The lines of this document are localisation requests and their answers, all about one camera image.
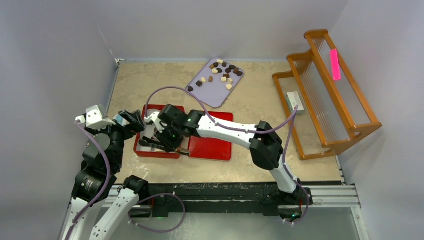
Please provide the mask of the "black metal tongs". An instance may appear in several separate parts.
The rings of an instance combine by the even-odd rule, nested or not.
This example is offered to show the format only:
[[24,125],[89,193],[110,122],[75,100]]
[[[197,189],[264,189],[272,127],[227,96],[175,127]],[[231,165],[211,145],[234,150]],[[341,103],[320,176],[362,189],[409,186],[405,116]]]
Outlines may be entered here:
[[179,155],[183,155],[183,156],[189,156],[190,152],[188,149],[184,149],[181,147],[177,147],[177,148],[172,148],[169,146],[165,146],[163,145],[161,142],[159,141],[155,141],[149,138],[142,138],[141,140],[138,140],[138,143],[142,146],[142,147],[150,147],[153,149],[159,149],[162,151],[165,151],[166,153],[177,153]]

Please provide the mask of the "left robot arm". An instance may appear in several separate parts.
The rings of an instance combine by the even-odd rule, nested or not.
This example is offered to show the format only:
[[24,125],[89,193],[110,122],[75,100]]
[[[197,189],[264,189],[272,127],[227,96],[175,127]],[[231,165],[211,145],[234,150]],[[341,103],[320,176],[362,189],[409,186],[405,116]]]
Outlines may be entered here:
[[75,125],[88,141],[81,170],[75,177],[63,240],[108,240],[130,209],[149,199],[149,183],[131,175],[125,179],[112,206],[97,219],[122,168],[125,141],[145,129],[140,110],[122,110],[117,116],[126,124],[108,118],[99,106],[87,109],[75,119]]

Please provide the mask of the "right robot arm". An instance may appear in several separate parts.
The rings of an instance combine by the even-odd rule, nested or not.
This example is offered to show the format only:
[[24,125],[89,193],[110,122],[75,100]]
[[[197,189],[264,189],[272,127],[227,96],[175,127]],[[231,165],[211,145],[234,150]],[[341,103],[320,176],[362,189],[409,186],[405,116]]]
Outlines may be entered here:
[[241,124],[210,115],[208,111],[189,113],[166,105],[162,110],[146,114],[144,121],[156,128],[155,138],[165,152],[178,152],[185,138],[210,138],[229,142],[247,149],[255,166],[269,171],[282,200],[288,204],[312,204],[310,193],[286,163],[287,143],[266,121]]

